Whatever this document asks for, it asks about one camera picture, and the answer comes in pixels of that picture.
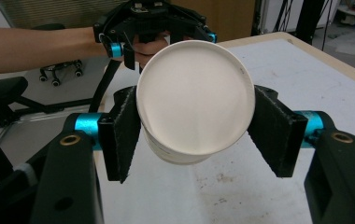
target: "caster wheel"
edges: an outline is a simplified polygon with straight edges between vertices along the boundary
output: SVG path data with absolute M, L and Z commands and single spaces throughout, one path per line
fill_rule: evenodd
M 81 60 L 75 61 L 75 67 L 76 68 L 82 68 L 82 61 Z
M 76 77 L 82 77 L 82 75 L 83 75 L 82 70 L 81 69 L 76 70 L 75 75 L 76 75 Z
M 49 78 L 46 77 L 46 76 L 40 76 L 39 79 L 40 79 L 40 81 L 42 81 L 42 82 L 45 82 L 45 81 L 49 80 Z
M 61 81 L 58 78 L 52 80 L 52 86 L 57 87 L 61 85 Z

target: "white table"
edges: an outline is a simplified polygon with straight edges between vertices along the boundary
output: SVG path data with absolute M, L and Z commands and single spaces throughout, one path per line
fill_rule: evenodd
M 284 33 L 220 43 L 247 67 L 253 82 L 279 92 L 292 110 L 322 110 L 355 134 L 355 69 Z M 138 73 L 119 70 L 112 94 L 135 85 Z M 300 151 L 293 178 L 276 178 L 245 134 L 232 147 L 190 166 L 160 160 L 143 133 L 124 184 L 108 182 L 95 154 L 106 223 L 311 223 L 304 179 L 314 149 Z

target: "gray floor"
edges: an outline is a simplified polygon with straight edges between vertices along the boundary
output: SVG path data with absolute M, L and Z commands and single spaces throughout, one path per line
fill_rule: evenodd
M 323 37 L 324 29 L 318 29 L 313 39 L 313 46 L 322 49 Z M 336 17 L 335 22 L 327 29 L 324 51 L 355 67 L 355 26 L 342 25 Z M 106 57 L 83 60 L 84 76 L 74 77 L 73 68 L 66 69 L 60 74 L 62 85 L 56 88 L 51 86 L 50 81 L 40 82 L 38 70 L 21 73 L 20 75 L 23 74 L 29 81 L 24 96 L 45 105 L 91 98 L 107 62 Z M 0 138 L 0 146 L 13 165 L 24 162 L 59 133 L 69 113 L 85 112 L 86 109 L 86 106 L 82 106 L 50 117 L 42 114 L 25 117 L 22 122 L 12 125 L 5 137 Z

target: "paper cup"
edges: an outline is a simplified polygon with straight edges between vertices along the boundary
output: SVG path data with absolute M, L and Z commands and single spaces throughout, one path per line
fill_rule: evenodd
M 150 148 L 174 164 L 194 164 L 234 144 L 254 112 L 245 66 L 227 49 L 183 41 L 142 71 L 136 101 Z

